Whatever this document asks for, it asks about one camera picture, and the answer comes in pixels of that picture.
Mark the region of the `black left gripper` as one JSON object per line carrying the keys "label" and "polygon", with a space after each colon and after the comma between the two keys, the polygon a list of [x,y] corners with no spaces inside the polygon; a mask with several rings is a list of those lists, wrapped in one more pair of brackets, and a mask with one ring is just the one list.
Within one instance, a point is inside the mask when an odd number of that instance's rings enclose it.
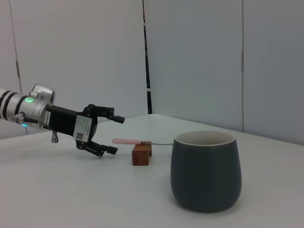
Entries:
{"label": "black left gripper", "polygon": [[45,116],[45,122],[49,127],[58,133],[72,136],[76,140],[76,147],[85,150],[98,157],[109,153],[115,155],[117,148],[100,145],[92,140],[96,131],[97,117],[123,124],[125,118],[114,114],[113,107],[88,105],[81,112],[65,109],[59,106],[49,106]]}

